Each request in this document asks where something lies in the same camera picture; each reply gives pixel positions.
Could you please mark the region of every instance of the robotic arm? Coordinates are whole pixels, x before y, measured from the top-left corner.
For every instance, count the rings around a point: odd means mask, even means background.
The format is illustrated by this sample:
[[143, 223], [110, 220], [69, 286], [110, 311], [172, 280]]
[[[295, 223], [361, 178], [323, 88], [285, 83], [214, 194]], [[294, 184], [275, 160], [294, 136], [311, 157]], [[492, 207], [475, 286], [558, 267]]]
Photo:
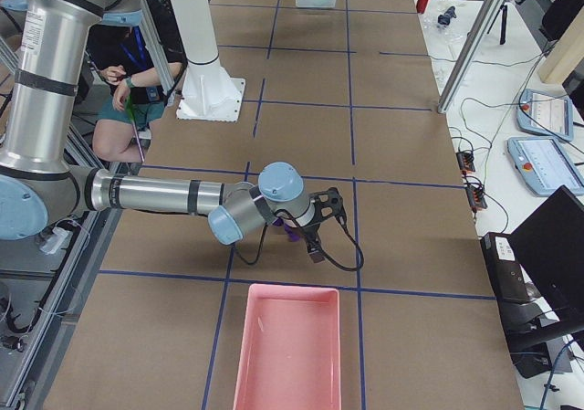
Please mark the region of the robotic arm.
[[89, 28], [98, 22], [138, 25], [141, 0], [27, 2], [23, 56], [0, 148], [0, 239], [28, 237], [66, 216], [110, 207], [208, 216], [226, 245], [280, 218], [304, 237], [315, 262], [329, 258], [318, 238], [323, 221], [335, 216], [348, 234], [336, 188], [308, 194], [287, 163], [268, 165], [256, 186], [123, 176], [68, 165], [64, 144]]

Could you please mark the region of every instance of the wooden block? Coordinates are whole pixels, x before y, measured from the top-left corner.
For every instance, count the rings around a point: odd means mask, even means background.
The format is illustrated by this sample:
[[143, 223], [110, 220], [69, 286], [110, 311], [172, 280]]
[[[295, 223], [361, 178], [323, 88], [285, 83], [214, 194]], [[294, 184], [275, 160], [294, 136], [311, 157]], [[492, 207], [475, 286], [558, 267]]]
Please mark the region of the wooden block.
[[584, 8], [539, 69], [544, 83], [561, 84], [584, 58]]

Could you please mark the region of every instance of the seated person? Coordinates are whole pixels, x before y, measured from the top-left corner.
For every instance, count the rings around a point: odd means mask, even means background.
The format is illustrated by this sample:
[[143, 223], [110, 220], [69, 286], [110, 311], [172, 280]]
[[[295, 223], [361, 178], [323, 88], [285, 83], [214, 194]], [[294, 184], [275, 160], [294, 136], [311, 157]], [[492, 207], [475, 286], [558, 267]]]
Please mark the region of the seated person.
[[[172, 14], [157, 1], [148, 0], [173, 77], [181, 72], [183, 55], [178, 27]], [[164, 112], [160, 77], [136, 27], [95, 25], [89, 30], [88, 52], [101, 77], [109, 84], [111, 100], [98, 114], [93, 151], [108, 162], [140, 162], [133, 141], [134, 129], [125, 111], [129, 95], [139, 131], [150, 128], [152, 138]]]

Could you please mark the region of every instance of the purple object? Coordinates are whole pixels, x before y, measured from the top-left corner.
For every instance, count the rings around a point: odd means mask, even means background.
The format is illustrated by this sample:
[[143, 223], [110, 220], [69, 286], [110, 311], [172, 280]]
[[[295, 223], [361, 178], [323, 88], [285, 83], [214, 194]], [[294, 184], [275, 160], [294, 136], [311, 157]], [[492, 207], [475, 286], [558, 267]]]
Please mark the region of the purple object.
[[294, 231], [294, 229], [292, 227], [290, 227], [289, 225], [284, 223], [284, 220], [282, 220], [282, 218], [277, 218], [276, 221], [274, 223], [272, 223], [272, 226], [276, 226], [276, 227], [284, 226], [284, 230], [286, 231], [286, 233], [288, 235], [288, 241], [292, 241], [293, 243], [296, 243], [300, 239], [300, 236], [297, 235], [297, 233]]
[[293, 243], [296, 243], [300, 239], [294, 229], [289, 225], [284, 224], [284, 230], [286, 230], [286, 233], [288, 234], [288, 240], [292, 241]]

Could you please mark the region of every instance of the blue tape line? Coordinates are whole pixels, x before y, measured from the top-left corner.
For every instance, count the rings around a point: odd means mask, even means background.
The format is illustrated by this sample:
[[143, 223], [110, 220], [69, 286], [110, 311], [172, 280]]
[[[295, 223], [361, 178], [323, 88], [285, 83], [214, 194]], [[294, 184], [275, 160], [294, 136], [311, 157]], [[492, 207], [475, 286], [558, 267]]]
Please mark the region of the blue tape line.
[[207, 381], [204, 386], [203, 402], [201, 403], [201, 410], [207, 407], [209, 399], [209, 390], [211, 389], [211, 380], [213, 379], [213, 368], [215, 364], [215, 356], [217, 354], [217, 344], [219, 342], [219, 332], [221, 331], [221, 324], [223, 323], [223, 313], [225, 309], [225, 301], [227, 300], [227, 291], [229, 290], [229, 275], [231, 274], [231, 267], [234, 262], [234, 250], [231, 249], [229, 254], [229, 263], [227, 264], [227, 272], [225, 273], [225, 282], [223, 285], [223, 293], [221, 295], [221, 306], [219, 307], [219, 314], [217, 316], [217, 325], [215, 326], [215, 335], [213, 338], [213, 349], [211, 350], [211, 359], [209, 360], [209, 369], [207, 371]]
[[349, 0], [345, 0], [345, 17], [347, 22], [347, 66], [349, 75], [349, 126], [350, 126], [350, 161], [356, 164], [355, 155], [355, 127], [353, 125], [353, 82], [350, 71], [350, 31], [349, 31]]
[[[359, 243], [359, 208], [357, 199], [357, 180], [353, 177], [353, 225], [355, 228], [355, 242]], [[355, 262], [359, 262], [359, 254], [355, 250]], [[361, 297], [361, 270], [357, 271], [357, 313], [359, 318], [359, 359], [361, 379], [361, 409], [367, 408], [367, 387], [365, 378], [365, 344], [363, 339], [363, 304]]]
[[247, 179], [249, 179], [249, 167], [251, 164], [251, 162], [247, 161], [247, 165], [245, 166], [244, 182], [247, 182]]
[[285, 104], [288, 106], [310, 106], [310, 107], [338, 107], [343, 109], [372, 109], [372, 110], [411, 110], [411, 111], [432, 111], [432, 109], [424, 107], [400, 107], [400, 106], [356, 106], [345, 104], [327, 104], [318, 102], [296, 102], [296, 101], [276, 101], [264, 100], [265, 104]]
[[[143, 165], [142, 168], [152, 169], [152, 170], [170, 170], [170, 171], [183, 171], [183, 172], [193, 172], [193, 173], [221, 173], [221, 174], [235, 174], [235, 175], [247, 175], [247, 176], [258, 176], [259, 173], [254, 173], [251, 171], [229, 171], [229, 170], [213, 170], [205, 168], [186, 168], [178, 166], [162, 166], [162, 165]], [[302, 178], [310, 180], [323, 180], [329, 182], [352, 182], [353, 180], [358, 184], [391, 184], [396, 186], [423, 186], [430, 188], [448, 188], [448, 189], [464, 189], [461, 184], [422, 184], [416, 182], [396, 182], [392, 180], [381, 180], [381, 179], [349, 179], [347, 177], [327, 177], [318, 175], [303, 175]]]
[[[252, 47], [250, 45], [217, 45], [217, 47], [232, 47], [232, 48], [243, 48], [243, 49], [261, 49], [268, 50], [270, 47]], [[342, 49], [314, 49], [310, 47], [271, 47], [274, 51], [299, 51], [299, 52], [328, 52], [336, 54], [346, 54], [347, 52], [351, 54], [357, 54], [357, 51], [345, 51]]]
[[399, 296], [417, 296], [422, 298], [447, 298], [464, 300], [496, 300], [495, 296], [483, 296], [480, 294], [437, 293], [432, 291], [411, 291], [407, 289], [370, 289], [361, 288], [365, 293], [396, 294]]
[[129, 271], [129, 270], [113, 270], [102, 269], [99, 271], [101, 275], [120, 275], [120, 276], [138, 276], [142, 278], [164, 278], [164, 279], [191, 279], [201, 280], [206, 282], [224, 282], [224, 278], [214, 278], [211, 276], [195, 276], [195, 275], [180, 275], [176, 273], [155, 273], [150, 271]]
[[279, 8], [280, 8], [280, 0], [277, 0], [276, 12], [274, 13], [274, 23], [272, 24], [272, 34], [270, 36], [270, 45], [269, 45], [269, 49], [267, 50], [266, 60], [269, 60], [270, 54], [272, 54], [272, 45], [274, 44], [274, 34], [276, 32], [277, 12], [278, 12]]
[[430, 188], [465, 189], [462, 184], [419, 184], [416, 182], [394, 182], [392, 180], [356, 179], [360, 184], [394, 184], [397, 186], [423, 186]]
[[363, 337], [363, 300], [361, 290], [357, 292], [357, 315], [359, 322], [359, 365], [361, 379], [361, 410], [367, 410], [367, 389], [365, 388], [365, 344]]
[[236, 6], [239, 8], [274, 8], [273, 5], [245, 5], [245, 4], [216, 4], [209, 3], [210, 6]]
[[260, 279], [229, 279], [230, 282], [234, 284], [264, 284], [264, 285], [282, 285], [284, 287], [317, 287], [320, 289], [337, 289], [339, 291], [357, 291], [356, 287], [344, 287], [337, 285], [327, 285], [327, 284], [304, 284], [298, 282], [282, 282], [279, 280], [260, 280]]
[[[217, 278], [211, 276], [195, 276], [195, 275], [180, 275], [176, 273], [156, 273], [147, 271], [130, 271], [130, 270], [115, 270], [115, 269], [102, 269], [99, 271], [102, 275], [119, 275], [119, 276], [136, 276], [139, 278], [161, 278], [161, 279], [191, 279], [200, 280], [207, 282], [225, 282], [225, 278]], [[321, 287], [325, 289], [338, 289], [339, 291], [362, 291], [367, 293], [376, 294], [392, 294], [397, 296], [418, 296], [425, 298], [447, 298], [447, 299], [462, 299], [462, 300], [496, 300], [493, 296], [482, 296], [475, 294], [457, 294], [457, 293], [438, 293], [431, 291], [413, 291], [413, 290], [403, 290], [403, 289], [374, 289], [374, 288], [357, 288], [357, 287], [347, 287], [340, 285], [326, 285], [326, 284], [301, 284], [296, 282], [281, 282], [273, 280], [261, 280], [261, 279], [232, 279], [229, 278], [230, 282], [236, 284], [267, 284], [267, 285], [299, 285], [301, 287]]]
[[429, 57], [428, 54], [414, 54], [408, 52], [382, 52], [380, 51], [381, 56], [408, 56], [408, 57]]
[[295, 102], [295, 101], [275, 101], [275, 100], [264, 100], [265, 104], [285, 104], [288, 106], [311, 106], [311, 107], [340, 107], [343, 109], [348, 109], [349, 105], [342, 104], [326, 104], [318, 102]]
[[429, 107], [353, 106], [353, 109], [433, 111]]
[[259, 123], [259, 113], [262, 110], [262, 99], [264, 98], [264, 88], [266, 87], [266, 79], [262, 79], [262, 88], [259, 91], [259, 101], [257, 102], [257, 110], [255, 111], [255, 123], [254, 123], [254, 130], [252, 131], [252, 135], [254, 138], [257, 134], [257, 124]]
[[[210, 6], [232, 6], [232, 7], [239, 7], [239, 8], [274, 8], [273, 5], [246, 5], [246, 4], [209, 4]], [[326, 10], [327, 12], [330, 11], [339, 11], [339, 12], [346, 12], [347, 9], [343, 8], [298, 8], [297, 6], [288, 6], [288, 5], [280, 5], [277, 8], [281, 10]], [[391, 11], [391, 10], [349, 10], [351, 13], [383, 13], [387, 15], [417, 15], [418, 13], [413, 11]]]
[[350, 10], [351, 13], [382, 13], [386, 15], [417, 15], [414, 11], [391, 11], [391, 10]]

